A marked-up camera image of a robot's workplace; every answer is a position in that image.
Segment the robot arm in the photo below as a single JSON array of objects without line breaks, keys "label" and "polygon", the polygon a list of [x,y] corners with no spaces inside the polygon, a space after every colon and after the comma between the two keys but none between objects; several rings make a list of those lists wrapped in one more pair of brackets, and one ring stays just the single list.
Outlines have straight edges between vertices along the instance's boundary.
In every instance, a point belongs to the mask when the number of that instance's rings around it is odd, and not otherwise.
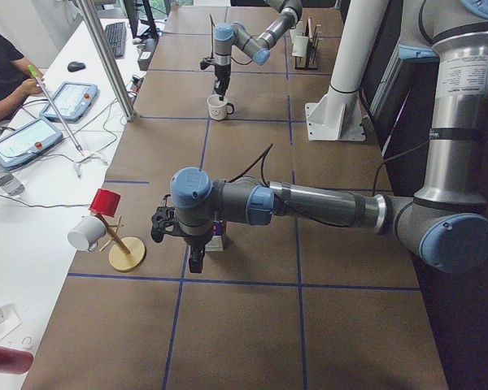
[{"label": "robot arm", "polygon": [[301,1],[265,3],[278,11],[279,16],[257,37],[251,36],[240,22],[220,23],[214,26],[211,55],[202,60],[200,67],[214,67],[214,90],[220,100],[225,97],[229,87],[233,47],[236,46],[253,63],[262,66],[268,60],[271,48],[288,30],[295,28],[302,17]]},{"label": "robot arm", "polygon": [[353,1],[328,92],[305,108],[311,141],[329,141],[306,173],[310,186],[247,174],[213,180],[197,167],[170,182],[172,207],[161,206],[152,236],[180,236],[190,246],[190,271],[203,269],[206,244],[218,221],[266,225],[273,216],[305,218],[334,228],[389,234],[440,271],[460,273],[488,259],[488,218],[477,188],[480,121],[488,102],[488,1],[406,1],[399,57],[438,61],[434,113],[425,142],[425,181],[410,197],[374,193],[352,184],[370,164],[358,92],[385,1]]}]

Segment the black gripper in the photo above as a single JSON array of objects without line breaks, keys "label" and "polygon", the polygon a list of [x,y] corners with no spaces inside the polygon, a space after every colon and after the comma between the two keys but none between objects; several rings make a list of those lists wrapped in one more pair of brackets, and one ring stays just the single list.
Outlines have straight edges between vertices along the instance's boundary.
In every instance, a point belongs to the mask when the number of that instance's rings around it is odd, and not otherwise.
[{"label": "black gripper", "polygon": [[205,257],[206,244],[212,239],[212,234],[203,234],[201,236],[187,236],[184,238],[185,243],[190,247],[189,269],[190,273],[203,272],[203,260]]},{"label": "black gripper", "polygon": [[216,76],[214,90],[219,95],[219,101],[224,101],[224,95],[229,87],[229,76]]}]

